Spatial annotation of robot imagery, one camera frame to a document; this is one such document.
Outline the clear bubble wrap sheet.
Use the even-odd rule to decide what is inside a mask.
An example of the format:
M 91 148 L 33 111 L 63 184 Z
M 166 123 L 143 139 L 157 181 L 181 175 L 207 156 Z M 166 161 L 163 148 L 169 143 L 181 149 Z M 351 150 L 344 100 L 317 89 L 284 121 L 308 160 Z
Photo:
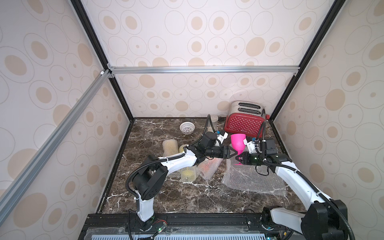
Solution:
M 222 183 L 230 189 L 270 194 L 287 195 L 286 183 L 276 174 L 267 173 L 266 166 L 241 165 L 235 158 L 227 160 L 227 169 Z

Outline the orange glass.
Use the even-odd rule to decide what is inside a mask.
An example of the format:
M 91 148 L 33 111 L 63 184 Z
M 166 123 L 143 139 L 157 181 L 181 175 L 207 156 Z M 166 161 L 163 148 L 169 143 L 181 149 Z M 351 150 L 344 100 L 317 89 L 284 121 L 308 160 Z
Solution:
M 206 159 L 202 163 L 198 165 L 198 169 L 200 170 L 200 175 L 205 181 L 209 181 L 216 170 L 218 169 L 220 163 L 223 159 L 213 158 Z

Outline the pink plastic wine glass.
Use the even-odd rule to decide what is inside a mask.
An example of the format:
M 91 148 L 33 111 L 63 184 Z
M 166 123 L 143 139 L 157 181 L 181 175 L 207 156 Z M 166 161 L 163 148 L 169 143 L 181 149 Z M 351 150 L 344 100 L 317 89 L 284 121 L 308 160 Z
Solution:
M 245 139 L 246 139 L 245 134 L 232 134 L 231 135 L 232 148 L 237 151 L 238 155 L 242 154 L 245 147 L 246 147 L 246 144 L 244 143 Z

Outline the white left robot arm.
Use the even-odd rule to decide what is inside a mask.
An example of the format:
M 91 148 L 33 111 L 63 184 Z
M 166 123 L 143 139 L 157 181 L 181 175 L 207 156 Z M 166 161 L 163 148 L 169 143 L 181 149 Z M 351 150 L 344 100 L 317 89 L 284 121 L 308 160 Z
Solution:
M 199 165 L 206 158 L 230 159 L 238 153 L 223 144 L 227 134 L 203 134 L 197 141 L 183 148 L 183 152 L 168 156 L 149 155 L 126 180 L 126 189 L 134 196 L 137 218 L 143 223 L 154 218 L 154 198 L 160 192 L 167 176 L 187 167 Z

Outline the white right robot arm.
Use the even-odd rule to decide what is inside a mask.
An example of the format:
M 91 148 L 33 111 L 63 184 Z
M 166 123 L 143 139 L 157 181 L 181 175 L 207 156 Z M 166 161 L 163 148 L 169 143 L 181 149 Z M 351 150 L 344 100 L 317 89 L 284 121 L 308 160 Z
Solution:
M 301 214 L 282 207 L 265 208 L 264 224 L 283 225 L 307 240 L 355 239 L 348 222 L 347 206 L 317 188 L 288 155 L 279 153 L 273 139 L 248 142 L 244 134 L 235 134 L 231 141 L 240 164 L 266 166 L 268 171 L 284 180 L 306 209 L 306 213 Z

